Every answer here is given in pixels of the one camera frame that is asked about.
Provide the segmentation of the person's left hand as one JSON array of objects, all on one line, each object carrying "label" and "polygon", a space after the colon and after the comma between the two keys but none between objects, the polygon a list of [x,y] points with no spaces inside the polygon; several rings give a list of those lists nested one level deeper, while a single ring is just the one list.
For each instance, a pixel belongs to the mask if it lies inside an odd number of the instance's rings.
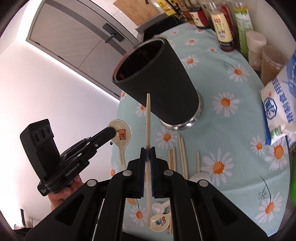
[{"label": "person's left hand", "polygon": [[69,187],[65,187],[63,190],[61,190],[59,193],[56,193],[56,194],[49,193],[48,199],[51,203],[51,210],[53,211],[59,205],[61,205],[66,198],[70,197],[82,185],[83,185],[83,182],[81,180],[81,177],[78,175],[73,179],[73,183],[71,183]]}]

